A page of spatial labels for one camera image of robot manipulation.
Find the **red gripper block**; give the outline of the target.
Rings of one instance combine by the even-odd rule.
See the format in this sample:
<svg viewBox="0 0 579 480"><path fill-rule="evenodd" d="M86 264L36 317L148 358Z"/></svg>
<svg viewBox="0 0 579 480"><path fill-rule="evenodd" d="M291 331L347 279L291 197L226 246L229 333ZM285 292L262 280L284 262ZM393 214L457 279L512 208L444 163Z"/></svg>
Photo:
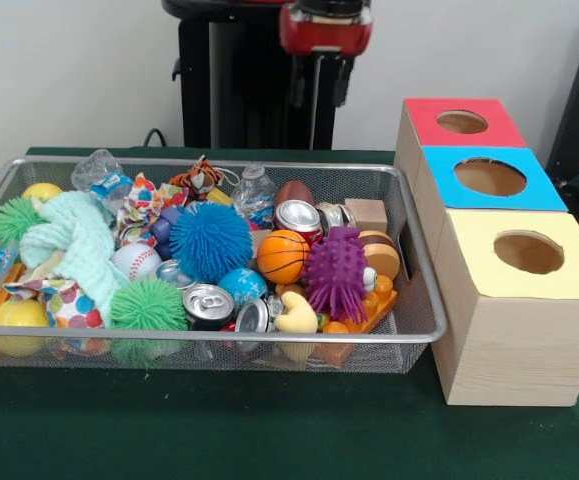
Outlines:
<svg viewBox="0 0 579 480"><path fill-rule="evenodd" d="M351 17L316 15L298 4L285 4L279 16L280 43L292 57L291 105L303 108L313 100L315 53L359 56L367 48L373 29L368 7ZM339 57L332 102L335 108L346 102L354 57Z"/></svg>

